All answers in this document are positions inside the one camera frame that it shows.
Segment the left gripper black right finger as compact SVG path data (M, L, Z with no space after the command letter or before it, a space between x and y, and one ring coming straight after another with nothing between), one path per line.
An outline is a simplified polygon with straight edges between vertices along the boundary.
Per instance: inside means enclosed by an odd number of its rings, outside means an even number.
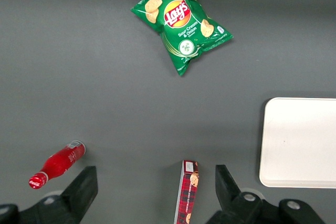
M241 191L226 165L215 167L215 189L221 210L207 223L324 223L304 201L283 199L278 206L250 191Z

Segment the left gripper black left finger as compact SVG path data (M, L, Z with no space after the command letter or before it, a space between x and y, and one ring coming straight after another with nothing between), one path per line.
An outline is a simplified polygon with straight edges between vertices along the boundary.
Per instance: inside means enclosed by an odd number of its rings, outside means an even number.
M85 167L60 195L50 195L28 209L1 205L1 223L80 223L98 193L97 168Z

